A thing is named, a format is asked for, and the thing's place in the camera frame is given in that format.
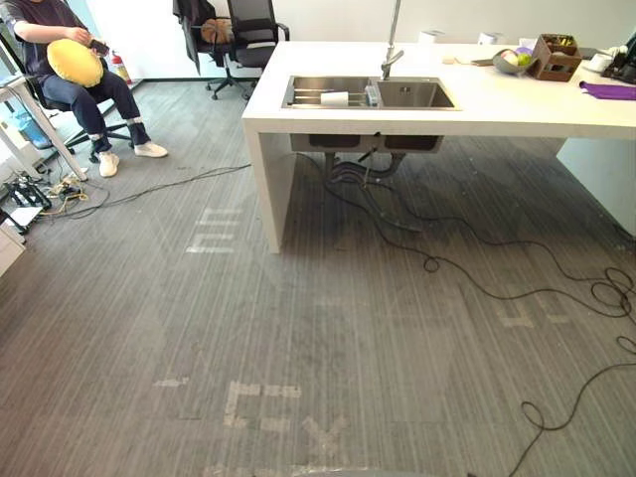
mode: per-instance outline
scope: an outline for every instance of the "purple cloth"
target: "purple cloth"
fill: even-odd
[[[618,84],[592,84],[585,81],[581,81],[578,85],[599,99],[631,99],[636,101],[636,87]]]

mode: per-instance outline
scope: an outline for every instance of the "wooden box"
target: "wooden box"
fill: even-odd
[[[537,80],[569,81],[581,56],[573,36],[543,34],[537,38],[533,61],[528,73]]]

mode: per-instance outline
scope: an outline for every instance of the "fire extinguisher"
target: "fire extinguisher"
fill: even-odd
[[[123,65],[123,60],[121,56],[118,55],[115,50],[112,51],[112,64],[115,66],[115,72],[126,81],[127,84],[132,84],[130,80],[130,76],[128,75],[128,70]]]

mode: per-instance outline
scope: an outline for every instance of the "person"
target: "person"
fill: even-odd
[[[22,44],[27,73],[36,77],[47,99],[63,102],[92,142],[99,158],[99,174],[111,177],[117,173],[119,158],[110,150],[106,124],[97,107],[94,94],[112,98],[125,119],[137,156],[163,157],[168,151],[153,143],[141,120],[139,108],[126,82],[104,69],[101,81],[83,87],[60,78],[47,59],[47,46],[54,40],[68,38],[88,46],[92,35],[62,0],[0,0],[0,16],[13,37]]]

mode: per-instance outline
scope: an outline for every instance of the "faucet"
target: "faucet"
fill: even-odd
[[[396,38],[396,26],[398,25],[400,1],[401,0],[396,0],[396,7],[394,8],[394,21],[391,25],[391,34],[389,36],[389,49],[387,50],[387,59],[381,65],[383,80],[389,79],[389,75],[391,74],[391,65],[404,55],[403,50],[398,51],[394,55],[394,39]]]

